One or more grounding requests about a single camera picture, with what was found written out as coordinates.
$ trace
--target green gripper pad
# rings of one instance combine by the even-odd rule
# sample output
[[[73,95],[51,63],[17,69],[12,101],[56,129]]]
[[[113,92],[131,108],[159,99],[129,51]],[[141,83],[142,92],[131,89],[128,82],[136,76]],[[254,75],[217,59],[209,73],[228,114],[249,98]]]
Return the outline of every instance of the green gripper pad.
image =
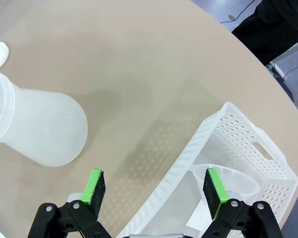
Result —
[[[80,200],[89,207],[97,219],[101,203],[105,194],[104,173],[101,169],[93,169],[91,172],[83,195]]]
[[[203,192],[207,199],[212,219],[216,219],[223,205],[229,200],[228,194],[216,169],[205,173]]]

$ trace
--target white plastic basket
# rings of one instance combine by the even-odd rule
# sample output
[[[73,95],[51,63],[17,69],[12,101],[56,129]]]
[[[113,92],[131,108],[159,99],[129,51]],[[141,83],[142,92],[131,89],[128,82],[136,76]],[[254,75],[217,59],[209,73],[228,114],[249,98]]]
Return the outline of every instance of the white plastic basket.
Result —
[[[267,201],[278,222],[284,215],[298,184],[297,176],[272,139],[262,129],[255,127],[233,103],[227,102],[220,111],[201,123],[170,170],[117,237],[140,234],[158,211],[160,212],[162,206],[166,206],[166,201],[173,191],[179,190],[180,186],[191,186],[193,183],[185,180],[191,179],[192,175],[187,172],[193,163],[216,164],[248,174],[260,185],[260,191],[254,196],[253,201]],[[179,204],[179,200],[176,203],[175,206],[184,206]],[[161,220],[161,217],[156,215],[155,219]],[[235,231],[229,236],[242,237],[242,234]]]

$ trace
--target screw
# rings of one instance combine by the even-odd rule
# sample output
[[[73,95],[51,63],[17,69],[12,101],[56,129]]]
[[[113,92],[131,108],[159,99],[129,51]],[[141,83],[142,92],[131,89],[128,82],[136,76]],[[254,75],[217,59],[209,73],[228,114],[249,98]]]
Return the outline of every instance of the screw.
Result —
[[[237,207],[238,206],[238,203],[236,201],[233,201],[230,204],[232,205],[232,207]]]
[[[45,208],[45,210],[46,210],[47,212],[49,212],[49,211],[52,210],[52,207],[51,207],[51,206],[48,206],[48,207]]]
[[[79,208],[79,204],[78,204],[78,203],[74,203],[74,204],[73,204],[73,208],[74,208],[74,209]]]
[[[262,210],[262,209],[264,209],[264,205],[262,203],[258,203],[257,204],[257,208],[260,209],[260,210]]]

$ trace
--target plastic container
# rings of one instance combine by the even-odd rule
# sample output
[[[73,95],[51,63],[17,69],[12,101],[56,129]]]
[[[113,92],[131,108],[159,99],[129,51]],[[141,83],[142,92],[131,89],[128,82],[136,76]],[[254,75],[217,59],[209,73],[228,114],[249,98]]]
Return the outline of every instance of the plastic container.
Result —
[[[19,88],[0,73],[0,143],[56,167],[75,159],[86,138],[86,116],[73,98]]]
[[[233,103],[225,103],[220,111],[201,123],[156,189],[117,237],[166,232],[201,236],[201,229],[187,226],[202,199],[196,178],[189,171],[193,163],[216,164],[247,174],[260,187],[257,194],[247,199],[248,203],[267,201],[278,222],[298,184],[297,176],[272,139]],[[232,231],[228,237],[243,235]]]
[[[215,168],[230,198],[242,199],[245,203],[251,203],[259,192],[259,184],[250,176],[240,171],[219,165],[192,165],[192,171],[202,197],[204,197],[203,184],[208,168]]]

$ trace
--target gray floor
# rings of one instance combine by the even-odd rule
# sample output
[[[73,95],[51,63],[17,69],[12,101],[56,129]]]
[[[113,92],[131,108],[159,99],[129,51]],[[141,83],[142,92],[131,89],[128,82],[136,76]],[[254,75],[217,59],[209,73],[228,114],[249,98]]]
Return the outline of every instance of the gray floor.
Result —
[[[251,0],[193,0],[198,6],[207,11],[219,22],[229,21],[229,15],[237,17],[239,13],[251,2]],[[261,0],[253,2],[239,17],[237,21],[223,23],[228,30],[232,31],[242,20],[251,15]],[[283,73],[298,67],[298,51],[277,62]],[[298,69],[287,75],[285,84],[294,96],[295,105],[298,108]],[[284,238],[298,238],[298,199],[282,229]]]

